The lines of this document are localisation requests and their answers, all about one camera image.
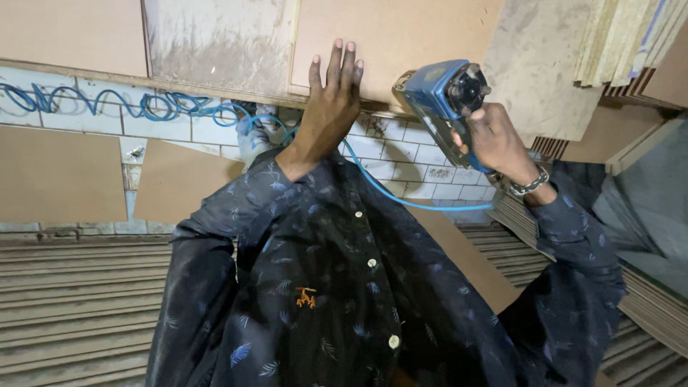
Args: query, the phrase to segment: left hand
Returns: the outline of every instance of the left hand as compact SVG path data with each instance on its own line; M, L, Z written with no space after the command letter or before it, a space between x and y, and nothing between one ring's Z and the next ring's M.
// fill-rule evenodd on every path
M310 99L294 142L275 161L291 181L312 171L346 137L361 112L359 87L363 61L356 61L356 44L346 44L342 63L342 39L332 45L327 80L320 79L320 56L310 65Z

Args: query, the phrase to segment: blue power tool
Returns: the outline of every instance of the blue power tool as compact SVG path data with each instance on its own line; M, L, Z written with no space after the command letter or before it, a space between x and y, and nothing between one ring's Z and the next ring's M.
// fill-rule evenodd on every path
M466 117L482 106L491 91L477 63L458 59L406 72L394 84L394 91L404 97L452 165L470 166L486 174L493 171L475 157L466 126ZM452 129L469 146L469 154L462 154L454 145Z

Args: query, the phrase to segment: orange embroidered logo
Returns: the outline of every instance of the orange embroidered logo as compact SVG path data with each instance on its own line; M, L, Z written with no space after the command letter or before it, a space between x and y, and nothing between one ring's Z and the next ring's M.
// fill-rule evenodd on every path
M315 289L311 288L302 288L302 287L297 287L297 290L301 291L301 298L297 300L297 305L299 305L299 308L301 308L304 304L310 305L310 308L313 309L315 307L315 297L311 296L308 297L308 294L306 294L306 291L317 291Z

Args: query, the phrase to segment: right hand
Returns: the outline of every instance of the right hand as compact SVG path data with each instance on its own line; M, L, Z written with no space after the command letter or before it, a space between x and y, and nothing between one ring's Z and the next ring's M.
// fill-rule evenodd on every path
M528 157L523 141L501 103L484 103L475 110L466 123L471 130L473 153L480 162L502 172L511 181L528 185L539 177L539 170ZM454 143L466 154L469 148L461 141L456 131L452 132Z

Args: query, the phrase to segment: white tile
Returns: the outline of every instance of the white tile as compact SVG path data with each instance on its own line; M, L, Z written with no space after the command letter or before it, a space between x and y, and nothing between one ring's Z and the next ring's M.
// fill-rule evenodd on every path
M394 161L372 160L369 158L360 159L361 165L376 179L389 180L394 175Z
M215 123L213 117L193 117L191 119L194 143L221 145L238 145L236 125L222 127Z
M457 168L452 183L474 185L480 179L480 176L482 176L482 172L475 169Z
M55 98L53 103L53 109L57 109L54 113L41 114L44 127L91 133L122 134L119 105L98 104L98 110L94 116L82 100Z
M73 76L20 70L12 67L0 67L0 83L7 83L25 92L33 92L32 83L36 83L43 92L51 92L59 86L76 86Z
M461 190L461 195L459 199L461 200L481 200L485 195L486 187L480 187L477 185L465 185Z
M408 182L406 184L405 198L432 199L437 184L432 182Z
M30 233L39 231L38 223L6 223L0 222L0 233Z
M171 234L175 227L176 224L148 221L149 234Z
M417 152L418 144L388 140L385 142L385 148L383 149L382 156L380 158L383 160L410 163L416 159Z
M440 147L435 145L420 145L416 154L416 163L444 165L447 157L442 153Z
M143 159L146 156L145 150L143 152L143 155L136 159L131 158L131 156L128 153L139 147L143 147L145 149L147 145L148 138L120 136L120 153L122 154L122 163L143 164Z
M451 184L451 179L454 178L455 167L437 167L431 165L425 173L425 182L441 182L444 184Z
M128 136L191 141L191 119L186 114L180 114L172 121L150 121L144 117L133 118L128 113L124 113L123 118L125 134Z
M385 186L391 192L392 195L397 198L404 196L404 191L406 191L405 181L394 181L394 180L380 180L380 183Z
M186 147L189 149L195 149L197 151L202 151L210 154L214 154L216 156L219 156L219 145L210 145L210 144L197 144L197 143L183 143L181 141L165 141L166 143L174 144L174 145L179 145L182 147Z
M365 136L366 133L368 132L368 125L370 124L370 115L366 113L361 113L358 115L358 118L356 121L354 121L354 124L351 126L351 130L349 130L349 134L353 134L356 136Z
M477 184L478 185L485 185L485 186L492 185L492 184L490 184L490 181L487 180L487 176L485 176L485 174L480 174L480 179L478 179Z
M220 147L220 156L228 158L230 160L244 161L241 159L241 154L239 153L239 147L232 147L229 145L222 145Z
M494 187L487 187L485 194L482 196L482 200L492 200L497 193L497 189Z
M136 203L136 191L125 191L127 203L127 222L115 222L117 234L146 234L146 221L133 218L133 208Z
M409 122L409 124L406 125L404 141L408 141L410 143L435 145L435 140L432 138L432 136L430 136L430 133L423 123Z
M433 193L433 199L456 200L461 194L462 185L458 184L438 184Z
M152 87L125 85L124 83L115 83L107 81L97 81L93 79L77 78L76 84L79 88L81 94L83 94L86 99L92 101L95 100L98 94L103 90L113 90L124 98L127 105L133 105L137 109L133 109L134 112L138 112L138 106L141 99L145 94L150 96L155 95L155 90ZM111 103L122 103L122 100L117 98L112 93L105 93L100 97L100 102L111 102Z
M356 153L358 158L380 158L383 152L383 147L385 146L384 140L378 140L377 138L361 137L361 136L346 136L346 141L349 146ZM344 150L344 156L350 156L349 150Z
M428 166L424 164L396 163L392 180L423 181Z
M30 107L23 99L18 96L13 96L23 106ZM0 92L0 123L11 125L31 125L41 126L41 116L38 110L34 112L27 112L16 103L12 102L5 92Z
M395 120L393 118L372 117L366 136L375 138L386 138L387 140L404 139L406 131L406 121Z

